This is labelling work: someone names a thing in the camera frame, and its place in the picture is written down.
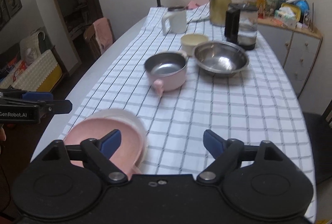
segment blue gripper pad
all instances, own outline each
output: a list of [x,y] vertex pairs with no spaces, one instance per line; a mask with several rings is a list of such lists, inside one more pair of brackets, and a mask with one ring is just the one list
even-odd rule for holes
[[112,130],[109,134],[100,139],[100,152],[110,159],[121,144],[121,132],[118,129]]
[[226,141],[215,134],[213,131],[207,129],[203,134],[203,144],[206,150],[210,152],[214,159],[218,158],[225,149]]
[[22,95],[22,99],[53,101],[53,94],[49,92],[26,92]]

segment white mug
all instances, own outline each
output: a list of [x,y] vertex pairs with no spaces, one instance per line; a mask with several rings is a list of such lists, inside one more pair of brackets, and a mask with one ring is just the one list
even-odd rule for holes
[[167,13],[162,17],[163,34],[167,34],[166,21],[169,20],[171,32],[175,34],[184,33],[187,30],[186,7],[176,6],[168,8]]

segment tissue box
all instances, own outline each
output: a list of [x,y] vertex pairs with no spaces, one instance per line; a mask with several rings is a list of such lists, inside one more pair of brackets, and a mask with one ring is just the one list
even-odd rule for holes
[[286,26],[290,27],[290,28],[296,28],[296,23],[297,20],[295,17],[290,17],[287,13],[285,13],[284,11],[280,11],[280,10],[276,10],[274,12],[274,17],[277,20],[280,20],[283,22],[283,24],[285,24]]

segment plastic bottle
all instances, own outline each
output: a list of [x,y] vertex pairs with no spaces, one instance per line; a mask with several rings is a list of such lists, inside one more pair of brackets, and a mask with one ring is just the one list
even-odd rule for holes
[[256,7],[258,8],[258,18],[264,19],[266,0],[257,0]]

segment gold thermos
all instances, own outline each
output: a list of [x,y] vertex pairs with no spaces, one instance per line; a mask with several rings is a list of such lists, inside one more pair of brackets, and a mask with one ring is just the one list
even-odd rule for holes
[[226,11],[232,0],[210,0],[210,23],[225,26]]

